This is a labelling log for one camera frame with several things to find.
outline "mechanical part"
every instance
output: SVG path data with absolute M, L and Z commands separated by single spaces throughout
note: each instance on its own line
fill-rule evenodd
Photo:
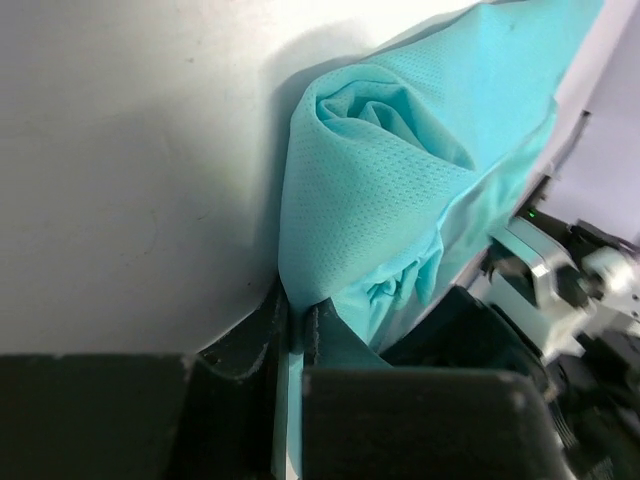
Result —
M 496 305 L 549 360 L 595 313 L 579 270 L 556 240 L 514 218 L 495 236 L 495 272 L 485 301 Z
M 631 480 L 640 469 L 640 338 L 605 330 L 580 335 L 582 357 L 560 355 L 547 370 L 558 397 L 550 406 L 573 473 Z M 603 462 L 608 466 L 603 469 Z
M 582 260 L 582 269 L 602 296 L 629 293 L 636 282 L 636 262 L 630 255 L 603 247 Z

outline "teal cloth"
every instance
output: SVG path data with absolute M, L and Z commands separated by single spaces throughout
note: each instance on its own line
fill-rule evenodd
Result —
M 282 195 L 279 269 L 294 311 L 331 298 L 370 343 L 414 289 L 428 304 L 485 248 L 551 135 L 553 94 L 601 4 L 482 4 L 310 85 Z M 292 356 L 294 464 L 301 368 Z

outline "perforated fabric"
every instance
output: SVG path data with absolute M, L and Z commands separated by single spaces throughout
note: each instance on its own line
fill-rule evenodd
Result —
M 553 94 L 601 3 L 479 5 L 311 84 L 291 120 L 282 196 L 279 268 L 295 311 L 331 298 L 371 341 L 414 288 L 428 303 L 487 246 L 549 139 Z M 289 447 L 296 457 L 297 440 Z

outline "silver metal part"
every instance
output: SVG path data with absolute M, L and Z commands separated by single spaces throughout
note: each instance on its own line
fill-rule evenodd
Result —
M 550 361 L 572 349 L 573 335 L 582 330 L 596 308 L 592 301 L 575 308 L 558 295 L 557 271 L 575 268 L 567 251 L 522 218 L 514 218 L 495 240 L 524 263 L 531 275 L 534 301 L 523 296 L 498 265 L 485 301 L 498 306 Z
M 604 296 L 629 293 L 636 283 L 634 259 L 611 247 L 601 248 L 585 257 L 582 268 L 601 280 Z

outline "white surface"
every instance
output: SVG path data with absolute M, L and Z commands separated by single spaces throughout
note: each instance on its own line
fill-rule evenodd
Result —
M 640 240 L 640 9 L 589 102 L 582 138 L 541 209 L 568 223 L 586 220 Z
M 0 2 L 0 352 L 226 331 L 275 275 L 304 88 L 471 3 Z
M 570 137 L 636 5 L 638 0 L 605 0 L 556 94 L 558 121 L 551 141 L 540 156 L 539 171 L 548 171 L 549 163 Z

